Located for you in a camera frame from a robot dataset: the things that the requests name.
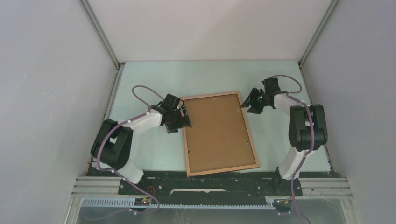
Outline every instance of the wooden frame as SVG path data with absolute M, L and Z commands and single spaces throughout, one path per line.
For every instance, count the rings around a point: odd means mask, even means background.
M 188 101 L 191 99 L 199 99 L 199 98 L 213 98 L 213 97 L 222 97 L 222 96 L 228 96 L 228 95 L 234 95 L 236 94 L 238 97 L 239 105 L 242 104 L 242 100 L 240 97 L 239 91 L 233 91 L 233 92 L 225 92 L 225 93 L 217 93 L 217 94 L 209 94 L 209 95 L 203 95 L 203 96 L 192 96 L 192 97 L 185 97 L 182 98 L 183 101 Z M 229 171 L 236 171 L 236 170 L 243 170 L 243 169 L 251 169 L 251 168 L 258 168 L 260 167 L 260 163 L 257 157 L 257 152 L 255 149 L 255 145 L 253 142 L 252 134 L 250 131 L 250 126 L 249 122 L 246 116 L 245 110 L 242 108 L 239 109 L 241 111 L 243 121 L 245 123 L 246 131 L 247 131 L 247 136 L 249 139 L 249 142 L 247 142 L 247 145 L 251 147 L 252 153 L 253 153 L 253 158 L 254 158 L 254 163 L 249 164 L 249 165 L 242 165 L 242 166 L 235 166 L 235 167 L 229 167 L 229 168 L 219 168 L 219 169 L 213 169 L 213 170 L 206 170 L 206 171 L 198 171 L 198 172 L 192 172 L 190 168 L 190 159 L 189 159 L 189 149 L 188 149 L 188 144 L 187 144 L 187 131 L 186 127 L 183 128 L 183 139 L 184 139 L 184 155 L 185 155 L 185 160 L 186 160 L 186 168 L 187 168 L 187 176 L 196 176 L 196 175 L 206 175 L 206 174 L 214 174 L 214 173 L 221 173 L 221 172 L 229 172 Z

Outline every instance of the white wall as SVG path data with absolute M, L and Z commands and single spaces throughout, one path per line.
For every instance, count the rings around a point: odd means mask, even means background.
M 331 0 L 91 0 L 121 62 L 299 60 Z
M 60 223 L 115 68 L 77 0 L 0 7 L 0 223 Z
M 396 219 L 396 1 L 344 0 L 305 65 L 366 224 Z

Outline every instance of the red wire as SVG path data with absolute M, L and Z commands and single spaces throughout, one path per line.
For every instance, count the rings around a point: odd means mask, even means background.
M 153 186 L 148 186 L 148 188 L 152 188 L 153 189 L 153 191 L 154 191 L 154 193 L 153 193 L 153 196 L 155 196 L 156 195 L 156 188 L 155 187 L 153 187 Z

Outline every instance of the light green table surface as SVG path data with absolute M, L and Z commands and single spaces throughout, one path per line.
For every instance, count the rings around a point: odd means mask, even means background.
M 260 81 L 276 74 L 297 79 L 303 91 L 294 96 L 309 102 L 296 61 L 127 62 L 110 118 L 126 120 L 146 111 L 146 105 L 132 95 L 135 85 L 146 85 L 163 97 L 167 93 L 187 97 L 240 91 L 245 100 L 253 87 L 264 88 Z M 282 91 L 298 90 L 287 78 L 280 77 L 279 85 Z M 136 89 L 136 93 L 150 105 L 160 101 L 146 89 Z M 248 113 L 247 119 L 261 166 L 245 171 L 274 171 L 290 148 L 289 117 L 265 107 L 261 115 Z M 167 134 L 165 127 L 158 127 L 134 135 L 130 158 L 143 170 L 185 171 L 183 132 Z M 330 171 L 323 147 L 309 157 L 302 171 Z

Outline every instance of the transparent panel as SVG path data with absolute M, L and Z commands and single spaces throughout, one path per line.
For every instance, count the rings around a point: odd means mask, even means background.
M 339 200 L 300 199 L 299 210 L 312 224 L 345 224 Z M 82 207 L 78 224 L 301 224 L 295 214 L 278 216 L 273 210 L 235 210 L 235 209 L 160 209 L 152 214 L 134 215 L 123 211 L 107 218 L 104 217 L 120 208 Z

